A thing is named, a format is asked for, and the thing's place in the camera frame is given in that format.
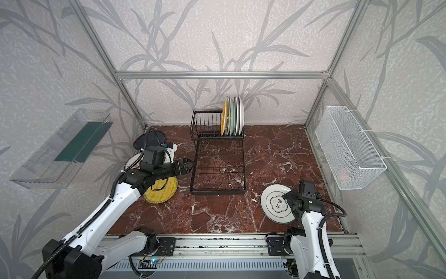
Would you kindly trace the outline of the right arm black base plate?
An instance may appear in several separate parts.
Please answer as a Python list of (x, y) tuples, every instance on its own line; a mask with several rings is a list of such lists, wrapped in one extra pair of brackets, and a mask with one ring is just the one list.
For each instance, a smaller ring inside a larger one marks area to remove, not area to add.
[(285, 250), (284, 235), (275, 232), (266, 235), (266, 243), (269, 256), (288, 256)]

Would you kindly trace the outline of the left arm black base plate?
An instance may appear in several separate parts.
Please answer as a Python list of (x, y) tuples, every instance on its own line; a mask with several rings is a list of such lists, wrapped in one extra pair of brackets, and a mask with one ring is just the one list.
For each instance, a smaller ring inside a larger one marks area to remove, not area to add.
[(139, 254), (144, 256), (171, 257), (174, 254), (176, 240), (175, 237), (160, 237), (157, 239), (156, 245), (149, 244)]

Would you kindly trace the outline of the orange woven round plate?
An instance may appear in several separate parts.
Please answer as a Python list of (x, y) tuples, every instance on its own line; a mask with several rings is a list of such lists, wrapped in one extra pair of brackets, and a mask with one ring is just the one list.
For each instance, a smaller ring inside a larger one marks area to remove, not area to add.
[(226, 131), (226, 125), (227, 125), (227, 113), (228, 113), (228, 101), (225, 100), (222, 115), (221, 115), (221, 128), (220, 128), (220, 135), (223, 136)]

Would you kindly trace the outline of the white plate orange sunburst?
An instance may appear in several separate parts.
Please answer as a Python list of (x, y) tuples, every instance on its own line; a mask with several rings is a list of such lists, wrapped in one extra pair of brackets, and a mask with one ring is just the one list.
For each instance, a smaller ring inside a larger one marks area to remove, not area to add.
[(235, 112), (236, 112), (234, 136), (238, 136), (239, 128), (240, 128), (240, 103), (239, 103), (239, 98), (237, 96), (234, 99), (234, 104), (235, 104)]
[(140, 162), (143, 158), (143, 153), (137, 153), (134, 156), (132, 156), (129, 160), (126, 161), (124, 165), (124, 171), (129, 171), (131, 169), (137, 169), (140, 165)]

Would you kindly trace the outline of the cream plate with floral sprigs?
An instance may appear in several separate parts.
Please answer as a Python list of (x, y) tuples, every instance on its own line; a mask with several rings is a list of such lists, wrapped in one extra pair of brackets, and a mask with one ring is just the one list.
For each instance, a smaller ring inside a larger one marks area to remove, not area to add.
[(226, 98), (225, 101), (225, 120), (226, 120), (226, 126), (225, 126), (225, 136), (230, 135), (230, 114), (231, 114), (231, 100), (230, 97)]

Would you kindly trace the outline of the clear plastic wall bin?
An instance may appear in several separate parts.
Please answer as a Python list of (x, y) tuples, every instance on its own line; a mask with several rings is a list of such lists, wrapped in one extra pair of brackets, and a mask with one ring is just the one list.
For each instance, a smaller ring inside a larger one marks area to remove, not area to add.
[(65, 189), (109, 131), (109, 112), (78, 109), (10, 178), (27, 189)]

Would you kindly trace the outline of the mint green flower plate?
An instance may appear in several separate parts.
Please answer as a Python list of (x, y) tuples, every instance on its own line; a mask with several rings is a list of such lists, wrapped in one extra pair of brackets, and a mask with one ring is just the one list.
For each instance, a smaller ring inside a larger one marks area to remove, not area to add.
[(233, 136), (235, 131), (236, 121), (236, 102), (235, 98), (230, 100), (230, 115), (229, 115), (229, 135)]

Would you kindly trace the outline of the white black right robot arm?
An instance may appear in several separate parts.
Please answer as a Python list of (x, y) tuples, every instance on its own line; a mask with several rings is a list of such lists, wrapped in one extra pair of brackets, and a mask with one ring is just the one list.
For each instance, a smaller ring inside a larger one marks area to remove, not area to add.
[(314, 182), (300, 181), (298, 188), (283, 195), (299, 227), (291, 227), (284, 238), (284, 248), (295, 257), (300, 279), (339, 279), (333, 260), (326, 222), (345, 217), (339, 205), (323, 199)]

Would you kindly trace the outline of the aluminium frame rail base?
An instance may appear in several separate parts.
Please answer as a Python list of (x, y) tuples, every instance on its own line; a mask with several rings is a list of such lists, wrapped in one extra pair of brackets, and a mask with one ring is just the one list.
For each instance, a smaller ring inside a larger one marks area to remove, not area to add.
[[(115, 253), (118, 247), (128, 248), (136, 244), (136, 248), (131, 248), (132, 253), (139, 253), (145, 249), (142, 243), (146, 235), (135, 231), (127, 236), (118, 238), (118, 236), (105, 236), (99, 242), (93, 252)], [(176, 244), (174, 254), (168, 259), (205, 259), (205, 258), (252, 258), (260, 259), (269, 257), (266, 234), (161, 234), (160, 237), (175, 237)], [(331, 252), (333, 258), (366, 258), (364, 248), (357, 235), (329, 234), (328, 238), (333, 241)], [(288, 256), (270, 256), (281, 258), (293, 258), (292, 254)]]

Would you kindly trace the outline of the white plate green text rim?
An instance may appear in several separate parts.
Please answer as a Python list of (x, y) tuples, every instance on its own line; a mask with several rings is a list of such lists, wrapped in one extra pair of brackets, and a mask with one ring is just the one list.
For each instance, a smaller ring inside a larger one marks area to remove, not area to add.
[(241, 100), (241, 98), (239, 98), (239, 107), (240, 107), (240, 119), (239, 119), (239, 136), (242, 135), (242, 130), (245, 124), (245, 107), (244, 104)]

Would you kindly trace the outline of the white plate green clover emblem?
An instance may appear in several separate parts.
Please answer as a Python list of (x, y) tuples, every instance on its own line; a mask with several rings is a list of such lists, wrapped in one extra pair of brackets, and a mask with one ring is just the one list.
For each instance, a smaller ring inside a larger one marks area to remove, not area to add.
[(274, 223), (290, 224), (295, 221), (292, 210), (283, 198), (291, 189), (281, 184), (268, 186), (261, 194), (261, 209)]

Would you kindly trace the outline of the yellow woven round plate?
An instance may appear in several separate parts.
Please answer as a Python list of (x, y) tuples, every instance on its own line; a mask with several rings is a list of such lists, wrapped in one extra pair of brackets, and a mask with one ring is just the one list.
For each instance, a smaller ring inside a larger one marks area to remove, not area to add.
[(153, 204), (160, 204), (168, 201), (176, 193), (178, 180), (176, 177), (169, 177), (165, 180), (157, 180), (155, 184), (148, 188), (143, 197), (145, 201)]

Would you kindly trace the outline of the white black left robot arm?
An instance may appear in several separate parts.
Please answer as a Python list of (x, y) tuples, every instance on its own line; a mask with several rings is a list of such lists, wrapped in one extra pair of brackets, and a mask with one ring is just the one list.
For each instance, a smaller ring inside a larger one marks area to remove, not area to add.
[(145, 133), (144, 145), (137, 160), (115, 178), (110, 195), (75, 230), (62, 240), (50, 240), (42, 249), (43, 264), (33, 274), (37, 279), (97, 279), (123, 258), (135, 253), (151, 254), (159, 250), (157, 233), (141, 228), (122, 236), (112, 246), (100, 246), (103, 237), (121, 215), (157, 181), (189, 174), (194, 162), (174, 159), (169, 151), (175, 145), (159, 142), (148, 146), (149, 135), (158, 135), (154, 128)]

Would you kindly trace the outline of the black round plate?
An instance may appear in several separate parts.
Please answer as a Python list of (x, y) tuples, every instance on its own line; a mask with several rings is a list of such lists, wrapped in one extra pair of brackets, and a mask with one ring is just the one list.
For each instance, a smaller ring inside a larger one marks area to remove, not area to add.
[(150, 146), (159, 146), (165, 143), (166, 136), (163, 132), (150, 130), (134, 141), (133, 148), (138, 151), (143, 151)]

